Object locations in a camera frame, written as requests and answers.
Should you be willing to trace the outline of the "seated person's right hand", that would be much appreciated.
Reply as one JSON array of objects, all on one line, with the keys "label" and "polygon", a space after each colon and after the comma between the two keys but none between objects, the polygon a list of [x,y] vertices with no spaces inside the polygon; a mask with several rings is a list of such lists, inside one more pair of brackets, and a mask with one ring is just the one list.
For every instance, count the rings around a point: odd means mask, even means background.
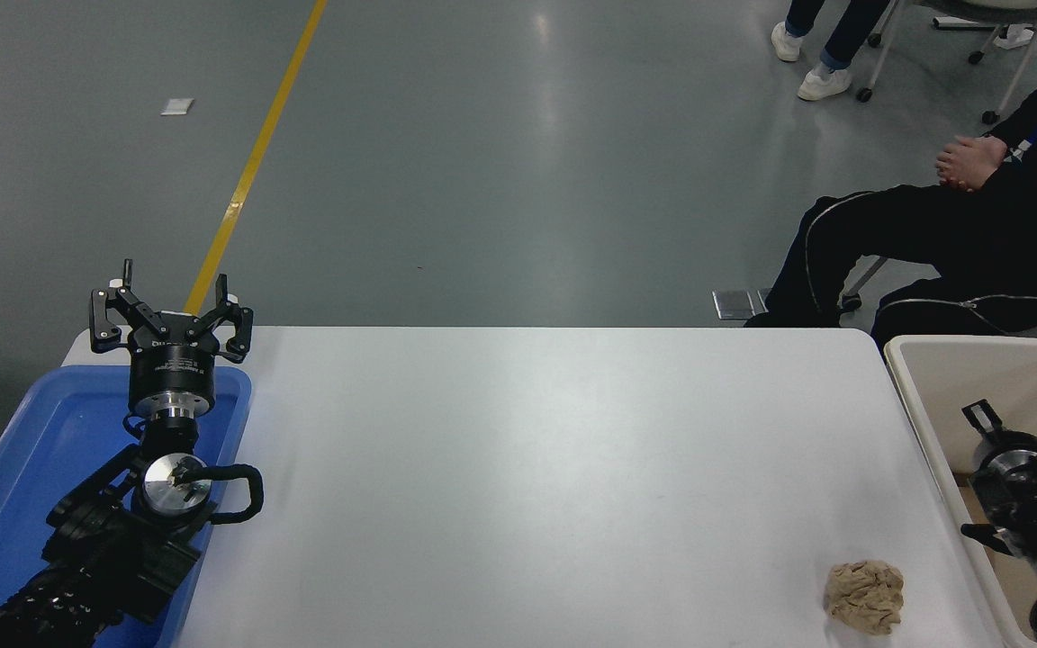
[{"label": "seated person's right hand", "polygon": [[976,179],[979,189],[1003,164],[1008,145],[1002,139],[991,136],[956,137],[956,140],[948,143],[942,152],[959,153],[976,160],[978,163]]}]

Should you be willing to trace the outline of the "seated person's left hand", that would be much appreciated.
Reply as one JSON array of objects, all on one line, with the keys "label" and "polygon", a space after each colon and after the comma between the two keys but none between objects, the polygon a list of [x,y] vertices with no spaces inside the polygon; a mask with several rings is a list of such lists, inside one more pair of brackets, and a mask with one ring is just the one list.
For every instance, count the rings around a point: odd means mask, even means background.
[{"label": "seated person's left hand", "polygon": [[976,192],[978,187],[977,167],[976,160],[959,153],[942,152],[935,157],[935,174],[937,174],[938,184],[962,190],[962,192]]}]

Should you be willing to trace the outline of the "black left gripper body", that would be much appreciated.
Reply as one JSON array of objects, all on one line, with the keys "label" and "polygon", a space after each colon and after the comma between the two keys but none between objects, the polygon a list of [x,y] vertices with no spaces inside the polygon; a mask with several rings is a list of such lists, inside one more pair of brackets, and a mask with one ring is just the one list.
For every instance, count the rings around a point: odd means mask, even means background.
[{"label": "black left gripper body", "polygon": [[219,340],[198,327],[189,313],[165,312],[159,317],[167,332],[147,323],[132,323],[129,401],[152,401],[166,392],[189,393],[191,399],[214,402],[214,354]]}]

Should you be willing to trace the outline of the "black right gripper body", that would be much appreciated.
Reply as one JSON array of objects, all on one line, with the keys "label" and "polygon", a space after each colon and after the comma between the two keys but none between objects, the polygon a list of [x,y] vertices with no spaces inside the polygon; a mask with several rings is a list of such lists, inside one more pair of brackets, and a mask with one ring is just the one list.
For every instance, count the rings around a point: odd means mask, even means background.
[{"label": "black right gripper body", "polygon": [[980,432],[974,472],[1009,474],[1037,459],[1037,436],[1013,430]]}]

